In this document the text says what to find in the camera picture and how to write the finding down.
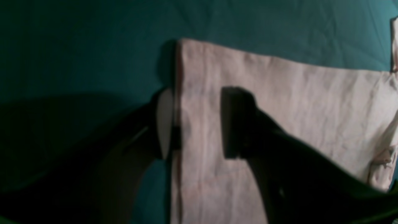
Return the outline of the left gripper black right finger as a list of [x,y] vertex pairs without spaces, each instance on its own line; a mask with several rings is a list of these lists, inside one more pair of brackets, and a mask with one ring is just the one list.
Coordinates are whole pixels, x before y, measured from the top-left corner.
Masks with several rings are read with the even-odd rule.
[[255,97],[223,87],[223,151],[243,159],[255,178],[269,224],[392,224],[397,193],[383,193],[285,132]]

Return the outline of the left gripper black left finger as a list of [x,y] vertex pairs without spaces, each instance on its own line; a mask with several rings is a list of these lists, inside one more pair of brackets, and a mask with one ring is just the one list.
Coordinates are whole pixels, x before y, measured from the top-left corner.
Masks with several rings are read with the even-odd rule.
[[174,94],[116,110],[104,93],[1,104],[1,223],[128,224],[149,166],[172,142]]

